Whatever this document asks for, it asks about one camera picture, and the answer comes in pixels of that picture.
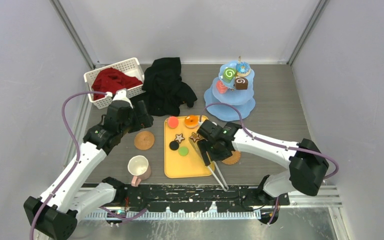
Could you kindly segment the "yellow tray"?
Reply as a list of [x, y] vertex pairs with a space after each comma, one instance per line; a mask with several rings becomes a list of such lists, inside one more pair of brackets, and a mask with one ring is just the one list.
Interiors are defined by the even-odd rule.
[[[190, 144], [189, 137], [192, 132], [197, 132], [199, 125], [196, 128], [187, 128], [184, 125], [185, 117], [176, 116], [179, 124], [175, 129], [171, 129], [167, 125], [167, 119], [164, 121], [164, 173], [168, 178], [195, 178], [207, 177], [211, 172], [204, 165], [202, 159], [198, 156]], [[170, 150], [169, 143], [175, 140], [176, 134], [183, 134], [185, 140], [179, 144], [180, 147], [188, 147], [189, 154], [187, 156], [180, 156], [178, 150]]]

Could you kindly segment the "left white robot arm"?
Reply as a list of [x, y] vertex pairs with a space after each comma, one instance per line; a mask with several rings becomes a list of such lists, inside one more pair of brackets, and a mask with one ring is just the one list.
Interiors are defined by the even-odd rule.
[[76, 144], [76, 155], [60, 176], [39, 197], [28, 197], [23, 207], [30, 223], [29, 238], [38, 231], [54, 240], [67, 240], [78, 222], [106, 204], [121, 206], [127, 196], [126, 185], [106, 177], [92, 190], [75, 199], [92, 171], [109, 155], [126, 134], [153, 125], [153, 117], [140, 100], [114, 100], [98, 124]]

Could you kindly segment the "blue three-tier cake stand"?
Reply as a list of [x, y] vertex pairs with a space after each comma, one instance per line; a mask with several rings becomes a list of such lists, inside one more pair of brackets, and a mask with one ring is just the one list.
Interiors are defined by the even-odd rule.
[[[235, 78], [240, 76], [236, 75], [230, 83], [223, 81], [222, 75], [224, 69], [228, 67], [236, 68], [237, 63], [239, 62], [244, 61], [239, 57], [237, 60], [232, 60], [223, 64], [219, 69], [218, 76], [213, 79], [211, 86], [204, 92], [205, 105], [208, 106], [206, 110], [221, 121], [238, 121], [240, 118], [237, 112], [239, 112], [241, 117], [245, 119], [250, 115], [256, 105], [254, 99], [255, 72], [252, 68], [250, 74], [245, 76], [248, 80], [247, 90], [235, 89]], [[223, 81], [223, 84], [228, 87], [228, 91], [225, 94], [218, 93], [216, 89], [217, 81]]]

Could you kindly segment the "orange donut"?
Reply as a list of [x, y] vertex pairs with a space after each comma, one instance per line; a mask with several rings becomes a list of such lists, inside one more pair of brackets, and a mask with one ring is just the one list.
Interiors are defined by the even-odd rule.
[[197, 115], [188, 115], [183, 123], [187, 128], [194, 129], [199, 125], [199, 117]]

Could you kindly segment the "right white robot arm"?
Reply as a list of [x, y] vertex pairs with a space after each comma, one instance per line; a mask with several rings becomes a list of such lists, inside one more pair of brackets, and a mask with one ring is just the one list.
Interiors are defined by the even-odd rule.
[[257, 198], [271, 205], [282, 194], [298, 191], [316, 196], [329, 168], [327, 158], [309, 139], [284, 141], [253, 132], [234, 122], [220, 126], [205, 120], [197, 130], [200, 154], [206, 162], [231, 157], [233, 152], [249, 153], [272, 161], [284, 171], [263, 178]]

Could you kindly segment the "blue donut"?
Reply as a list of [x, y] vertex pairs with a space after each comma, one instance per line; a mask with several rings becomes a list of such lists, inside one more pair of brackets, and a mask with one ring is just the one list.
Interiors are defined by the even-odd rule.
[[238, 77], [246, 77], [250, 74], [252, 70], [250, 64], [245, 61], [238, 62], [235, 66], [235, 69], [236, 69], [236, 75]]

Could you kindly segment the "red round cake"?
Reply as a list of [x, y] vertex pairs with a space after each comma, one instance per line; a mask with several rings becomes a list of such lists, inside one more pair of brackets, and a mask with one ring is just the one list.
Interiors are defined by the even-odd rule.
[[170, 129], [175, 129], [177, 128], [179, 125], [179, 119], [176, 117], [176, 116], [170, 116], [168, 119], [167, 119], [167, 126], [170, 128]]

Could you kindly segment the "metal tongs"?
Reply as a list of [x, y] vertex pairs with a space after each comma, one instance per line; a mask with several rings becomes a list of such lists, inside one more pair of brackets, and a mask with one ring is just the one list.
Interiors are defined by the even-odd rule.
[[215, 161], [212, 161], [210, 158], [211, 146], [210, 146], [209, 142], [201, 136], [201, 140], [197, 141], [196, 143], [190, 142], [190, 144], [192, 145], [194, 150], [197, 152], [198, 156], [203, 161], [203, 164], [210, 171], [211, 175], [214, 177], [214, 179], [221, 186], [221, 189], [223, 191], [227, 192], [229, 190], [227, 182], [226, 182], [225, 178], [223, 177], [217, 163]]

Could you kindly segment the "pink swirl roll cake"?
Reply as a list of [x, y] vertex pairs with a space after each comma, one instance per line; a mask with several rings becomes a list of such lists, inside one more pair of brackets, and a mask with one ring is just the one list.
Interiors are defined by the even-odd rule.
[[219, 94], [225, 94], [229, 90], [229, 88], [225, 86], [221, 80], [217, 81], [215, 87]]

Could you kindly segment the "green roll cake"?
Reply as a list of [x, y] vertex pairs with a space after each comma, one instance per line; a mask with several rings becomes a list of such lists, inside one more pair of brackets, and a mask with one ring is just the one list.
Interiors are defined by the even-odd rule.
[[222, 74], [222, 80], [229, 84], [232, 79], [234, 79], [237, 75], [237, 71], [235, 68], [233, 67], [226, 67], [223, 71], [223, 74]]

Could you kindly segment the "chocolate swirl roll cake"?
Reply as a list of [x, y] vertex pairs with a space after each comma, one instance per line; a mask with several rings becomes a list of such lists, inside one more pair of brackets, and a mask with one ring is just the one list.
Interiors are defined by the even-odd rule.
[[234, 88], [236, 90], [247, 90], [249, 86], [249, 81], [245, 77], [236, 77], [234, 80]]

